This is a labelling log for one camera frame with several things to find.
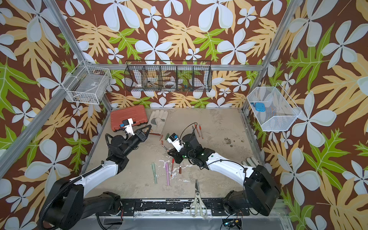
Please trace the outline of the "red gel pen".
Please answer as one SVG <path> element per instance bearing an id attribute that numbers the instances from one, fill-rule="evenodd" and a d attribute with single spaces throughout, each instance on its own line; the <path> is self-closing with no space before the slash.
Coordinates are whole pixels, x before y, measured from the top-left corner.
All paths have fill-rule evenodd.
<path id="1" fill-rule="evenodd" d="M 173 158 L 173 159 L 172 159 L 172 165 L 171 165 L 171 173 L 170 173 L 171 177 L 173 176 L 173 167 L 174 167 L 174 163 L 175 163 L 175 160 L 174 160 L 174 158 Z"/>

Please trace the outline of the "clear red-capped pen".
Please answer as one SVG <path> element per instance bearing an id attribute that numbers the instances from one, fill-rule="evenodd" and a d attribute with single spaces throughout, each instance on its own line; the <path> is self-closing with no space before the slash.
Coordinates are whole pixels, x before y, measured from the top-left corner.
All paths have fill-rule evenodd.
<path id="1" fill-rule="evenodd" d="M 204 136 L 203 136 L 203 133 L 202 133 L 202 127 L 201 127 L 201 125 L 199 125 L 199 130 L 200 130 L 201 138 L 202 138 L 202 139 L 204 139 Z"/>

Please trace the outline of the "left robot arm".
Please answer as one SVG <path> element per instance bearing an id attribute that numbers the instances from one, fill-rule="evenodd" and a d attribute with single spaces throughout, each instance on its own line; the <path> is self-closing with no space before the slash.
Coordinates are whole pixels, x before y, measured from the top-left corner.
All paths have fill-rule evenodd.
<path id="1" fill-rule="evenodd" d="M 128 164 L 128 155 L 149 136 L 151 125 L 135 130 L 129 135 L 105 135 L 108 157 L 101 164 L 70 180 L 57 180 L 39 213 L 38 228 L 44 230 L 45 223 L 50 229 L 69 230 L 76 223 L 101 212 L 117 213 L 120 196 L 113 192 L 87 198 L 86 195 L 105 180 L 122 172 Z"/>

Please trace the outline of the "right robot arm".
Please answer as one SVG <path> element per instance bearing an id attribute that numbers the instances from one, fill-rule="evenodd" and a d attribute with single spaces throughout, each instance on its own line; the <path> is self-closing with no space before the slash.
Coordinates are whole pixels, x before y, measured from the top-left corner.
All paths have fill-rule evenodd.
<path id="1" fill-rule="evenodd" d="M 262 166 L 245 166 L 221 156 L 212 149 L 202 147 L 195 134 L 187 134 L 180 138 L 173 133 L 167 138 L 173 148 L 168 154 L 175 163 L 181 164 L 187 159 L 190 164 L 218 172 L 242 186 L 241 191 L 230 191 L 222 201 L 227 215 L 242 212 L 249 215 L 269 216 L 278 200 L 281 189 L 268 170 Z"/>

